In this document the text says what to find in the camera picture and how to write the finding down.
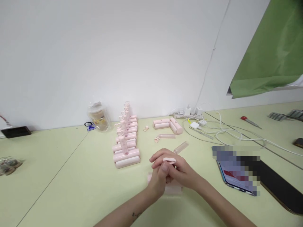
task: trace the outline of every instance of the table seam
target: table seam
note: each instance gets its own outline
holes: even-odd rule
[[[85,137],[89,134],[89,132],[87,132],[87,134],[84,136],[84,138],[81,140],[81,142],[78,144],[78,146],[75,148],[75,150],[72,152],[72,154],[68,157],[68,159],[64,162],[64,164],[61,166],[61,168],[58,170],[58,172],[55,174],[55,176],[51,179],[51,181],[48,183],[48,185],[46,186],[46,188],[42,191],[42,193],[38,196],[38,198],[36,199],[36,201],[33,203],[33,205],[29,208],[29,210],[25,213],[25,215],[23,216],[23,218],[19,221],[19,223],[16,225],[16,227],[18,227],[20,225],[20,223],[23,221],[23,219],[26,217],[26,215],[29,213],[29,211],[32,209],[32,207],[36,204],[36,202],[38,201],[38,199],[41,197],[41,195],[45,192],[45,190],[48,188],[48,186],[51,184],[51,182],[55,179],[55,177],[57,176],[57,174],[61,171],[61,169],[63,168],[63,166],[67,163],[67,161],[70,159],[70,157],[74,154],[74,152],[77,150],[77,148],[80,146],[80,144],[83,142],[83,140],[85,139]]]

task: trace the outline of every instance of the desk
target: desk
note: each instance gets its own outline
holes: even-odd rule
[[[253,197],[226,186],[216,161],[212,158],[211,143],[193,138],[186,132],[177,135],[176,139],[161,139],[159,143],[154,143],[156,135],[172,133],[170,128],[160,130],[152,128],[152,121],[161,118],[138,120],[141,163],[119,170],[114,166],[111,151],[115,143],[115,131],[106,134],[95,130],[89,132],[18,227],[92,227],[146,187],[147,173],[151,171],[151,163],[148,160],[152,154],[163,147],[173,150],[184,141],[188,141],[190,145],[180,155],[257,226],[302,226],[303,217],[286,211],[263,187],[260,188],[261,196]],[[149,125],[150,129],[144,132],[142,129],[146,125]],[[194,131],[190,133],[208,140]],[[227,143],[236,142],[228,135],[222,135],[222,139]],[[240,145],[256,143],[242,141]],[[281,158],[272,160],[284,165],[283,161]],[[295,181],[296,178],[303,179],[303,171],[292,172],[294,170],[288,167],[284,171],[289,177],[286,178],[289,182]],[[224,226],[224,224],[200,196],[189,189],[184,189],[182,196],[163,196],[148,208],[133,226]]]
[[[0,157],[24,160],[14,173],[0,176],[1,226],[17,226],[87,135],[85,130],[85,126],[79,126],[0,139]]]
[[[228,125],[235,125],[240,128],[250,130],[289,151],[303,155],[303,149],[292,144],[295,139],[303,137],[303,122],[297,120],[275,121],[267,117],[267,115],[269,115],[271,112],[287,114],[292,109],[303,109],[303,102],[290,102],[266,106],[227,109],[220,110],[219,112],[222,116],[222,122]],[[207,113],[219,119],[219,115],[215,111],[210,111]],[[241,116],[248,117],[251,121],[258,124],[263,130],[241,120]],[[244,135],[247,135],[249,138],[256,138],[256,136],[244,130],[237,130]],[[297,166],[303,168],[303,157],[286,152],[269,143],[266,145],[266,147],[293,162]],[[275,172],[286,179],[291,185],[303,193],[303,170],[297,168],[266,149],[262,149],[261,159]]]

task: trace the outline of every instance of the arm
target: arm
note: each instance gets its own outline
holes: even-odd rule
[[[151,157],[150,162],[154,162],[151,167],[157,168],[161,165],[164,157],[176,159],[175,166],[168,164],[169,176],[183,186],[199,193],[228,227],[256,227],[203,177],[197,174],[181,156],[168,149],[161,149]]]
[[[119,206],[94,227],[129,227],[164,193],[169,164],[154,168],[149,185],[142,192]]]

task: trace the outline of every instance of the green cloth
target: green cloth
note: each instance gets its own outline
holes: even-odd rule
[[[230,84],[233,98],[283,87],[302,74],[302,1],[271,0]]]

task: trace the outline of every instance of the smartphone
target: smartphone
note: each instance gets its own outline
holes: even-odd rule
[[[244,185],[244,181],[239,181],[237,178],[235,178],[224,166],[220,165],[220,162],[217,161],[217,164],[220,169],[222,179],[227,186],[241,192],[245,192],[249,195],[256,196]]]

